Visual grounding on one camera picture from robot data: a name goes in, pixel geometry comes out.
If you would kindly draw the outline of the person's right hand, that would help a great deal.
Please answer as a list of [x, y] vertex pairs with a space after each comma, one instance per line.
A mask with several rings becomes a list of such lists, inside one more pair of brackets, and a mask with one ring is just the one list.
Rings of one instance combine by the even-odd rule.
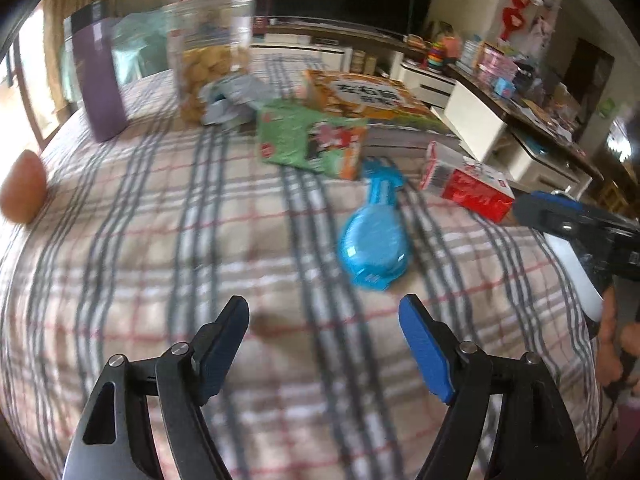
[[605, 395], [613, 403], [625, 390], [638, 396], [639, 375], [632, 370], [639, 363], [639, 322], [620, 324], [613, 284], [603, 293], [597, 343], [596, 375]]

